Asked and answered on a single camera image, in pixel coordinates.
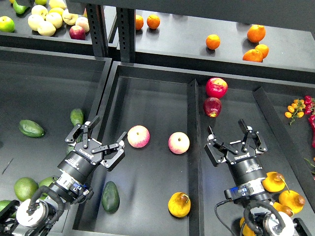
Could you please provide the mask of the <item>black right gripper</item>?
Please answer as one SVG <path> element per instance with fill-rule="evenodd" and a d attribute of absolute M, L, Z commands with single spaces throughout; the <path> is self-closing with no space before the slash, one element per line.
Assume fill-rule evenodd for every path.
<path fill-rule="evenodd" d="M 268 148 L 259 131 L 246 125 L 243 119 L 238 124 L 244 134 L 242 142 L 231 145 L 219 140 L 208 126 L 207 142 L 204 146 L 213 166 L 226 162 L 237 186 L 252 180 L 262 181 L 267 177 L 256 154 L 265 153 Z"/>

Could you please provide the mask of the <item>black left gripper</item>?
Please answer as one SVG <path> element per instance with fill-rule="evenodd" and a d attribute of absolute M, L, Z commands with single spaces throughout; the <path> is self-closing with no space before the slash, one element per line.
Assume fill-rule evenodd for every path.
<path fill-rule="evenodd" d="M 87 180 L 98 165 L 103 165 L 107 171 L 112 171 L 125 157 L 125 143 L 127 132 L 123 132 L 118 140 L 110 145 L 102 145 L 99 141 L 91 139 L 92 130 L 99 123 L 100 117 L 95 116 L 92 121 L 85 124 L 76 124 L 65 138 L 65 142 L 74 149 L 58 165 L 75 180 Z"/>

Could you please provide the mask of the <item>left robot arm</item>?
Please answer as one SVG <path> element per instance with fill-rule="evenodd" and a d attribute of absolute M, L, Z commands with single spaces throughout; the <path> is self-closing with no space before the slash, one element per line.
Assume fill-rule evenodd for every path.
<path fill-rule="evenodd" d="M 124 158 L 123 132 L 116 142 L 103 145 L 91 137 L 92 130 L 100 121 L 95 117 L 85 124 L 77 124 L 65 142 L 73 147 L 58 165 L 61 176 L 49 186 L 41 186 L 33 196 L 23 202 L 11 201 L 0 212 L 0 234 L 11 236 L 18 226 L 27 228 L 27 236 L 46 236 L 53 225 L 71 205 L 89 200 L 94 192 L 88 178 L 102 165 L 113 170 Z"/>

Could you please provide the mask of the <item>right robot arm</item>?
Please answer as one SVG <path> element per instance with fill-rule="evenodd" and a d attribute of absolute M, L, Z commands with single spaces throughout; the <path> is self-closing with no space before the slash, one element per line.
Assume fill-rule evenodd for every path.
<path fill-rule="evenodd" d="M 302 219 L 275 208 L 276 202 L 263 187 L 267 174 L 258 159 L 258 155 L 268 150 L 264 139 L 243 119 L 238 124 L 244 134 L 242 140 L 224 143 L 208 127 L 204 148 L 214 166 L 228 165 L 235 187 L 225 190 L 225 201 L 244 208 L 241 229 L 247 226 L 256 236 L 311 235 Z"/>

